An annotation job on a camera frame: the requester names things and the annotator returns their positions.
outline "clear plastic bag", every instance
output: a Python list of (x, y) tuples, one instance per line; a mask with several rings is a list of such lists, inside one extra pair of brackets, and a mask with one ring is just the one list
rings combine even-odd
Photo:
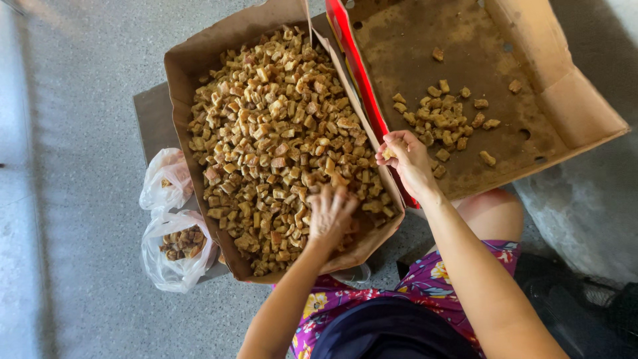
[[(170, 185), (162, 187), (163, 180), (170, 182)], [(146, 170), (140, 207), (143, 210), (168, 212), (173, 207), (182, 208), (191, 194), (193, 183), (184, 153), (177, 148), (159, 151)]]
[[(214, 262), (217, 245), (211, 240), (202, 215), (189, 210), (179, 213), (153, 212), (154, 216), (142, 236), (142, 268), (158, 289), (186, 293)], [(169, 261), (159, 246), (162, 237), (198, 225), (206, 239), (201, 252), (193, 258)]]

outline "hand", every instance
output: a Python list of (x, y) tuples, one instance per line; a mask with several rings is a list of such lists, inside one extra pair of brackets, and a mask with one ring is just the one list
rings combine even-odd
[(321, 194), (312, 195), (308, 201), (312, 215), (310, 236), (304, 253), (320, 251), (329, 255), (350, 230), (352, 213), (359, 201), (345, 187), (338, 187), (333, 194), (330, 185), (324, 185)]
[[(401, 183), (412, 197), (423, 203), (427, 201), (430, 194), (440, 192), (432, 175), (427, 148), (412, 132), (407, 130), (390, 132), (383, 136), (383, 140), (385, 142), (375, 155), (376, 163), (393, 166), (401, 177)], [(397, 158), (384, 160), (382, 153), (386, 147), (389, 147)]]

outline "black fabric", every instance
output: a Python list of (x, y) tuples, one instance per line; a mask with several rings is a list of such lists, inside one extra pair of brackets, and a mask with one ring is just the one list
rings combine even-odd
[(409, 300), (375, 298), (335, 318), (311, 359), (477, 359), (438, 314)]

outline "cardboard box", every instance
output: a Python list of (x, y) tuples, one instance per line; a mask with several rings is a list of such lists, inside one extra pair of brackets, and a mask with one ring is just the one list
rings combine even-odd
[[(195, 90), (201, 86), (198, 83), (198, 78), (207, 74), (210, 69), (219, 70), (221, 68), (221, 63), (219, 63), (221, 52), (227, 49), (239, 50), (244, 44), (254, 46), (262, 34), (272, 34), (283, 24), (305, 24), (306, 29), (311, 26), (307, 2), (305, 0), (269, 0), (260, 6), (243, 9), (193, 35), (165, 54), (164, 64), (173, 104), (173, 122), (193, 179), (195, 197), (202, 213), (207, 213), (209, 209), (208, 203), (203, 200), (202, 171), (204, 167), (193, 160), (193, 151), (188, 146), (188, 142), (192, 138), (192, 134), (188, 132), (188, 123), (193, 120), (191, 113), (191, 106), (194, 105), (193, 95)], [(313, 39), (320, 41), (329, 51), (338, 71), (339, 79), (348, 93), (353, 110), (362, 120), (373, 149), (378, 148), (380, 144), (366, 120), (359, 101), (352, 88), (347, 86), (348, 79), (345, 71), (338, 66), (340, 62), (336, 57), (337, 52), (321, 36), (316, 35)], [(387, 168), (380, 167), (379, 170), (383, 185), (393, 199), (395, 207), (401, 210), (400, 214), (379, 229), (370, 229), (369, 225), (364, 224), (364, 228), (367, 229), (357, 236), (355, 243), (350, 245), (345, 252), (332, 257), (322, 268), (322, 273), (330, 273), (363, 263), (396, 231), (401, 223), (404, 217), (404, 204), (401, 202), (401, 196)], [(216, 220), (207, 216), (204, 218), (213, 239), (221, 248), (228, 268), (236, 279), (247, 282), (275, 283), (281, 278), (282, 271), (270, 273), (264, 277), (254, 277), (250, 262), (241, 257), (228, 233), (219, 230)]]
[[(459, 101), (470, 121), (478, 112), (473, 99), (489, 100), (482, 112), (501, 126), (474, 131), (467, 149), (452, 153), (439, 181), (450, 200), (542, 171), (630, 130), (573, 64), (547, 0), (485, 0), (484, 8), (480, 3), (357, 0), (347, 10), (340, 0), (326, 0), (328, 20), (378, 138), (410, 129), (392, 109), (397, 92), (415, 112), (438, 80), (447, 79), (451, 93), (467, 86), (472, 96)], [(432, 58), (434, 47), (445, 51), (443, 63)], [(518, 95), (508, 90), (514, 79), (523, 83)], [(429, 149), (431, 157), (437, 150)], [(496, 157), (495, 168), (480, 161), (482, 150)]]

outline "floral dress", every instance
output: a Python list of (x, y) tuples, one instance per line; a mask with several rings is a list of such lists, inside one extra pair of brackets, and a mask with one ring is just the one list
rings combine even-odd
[[(510, 275), (514, 275), (520, 245), (516, 242), (496, 240), (483, 241), (483, 244)], [(405, 298), (439, 314), (484, 357), (474, 330), (452, 288), (441, 255), (436, 251), (414, 262), (408, 274), (393, 291), (376, 288), (356, 289), (329, 275), (318, 277), (290, 345), (295, 358), (309, 359), (325, 327), (341, 313), (366, 300), (382, 296)]]

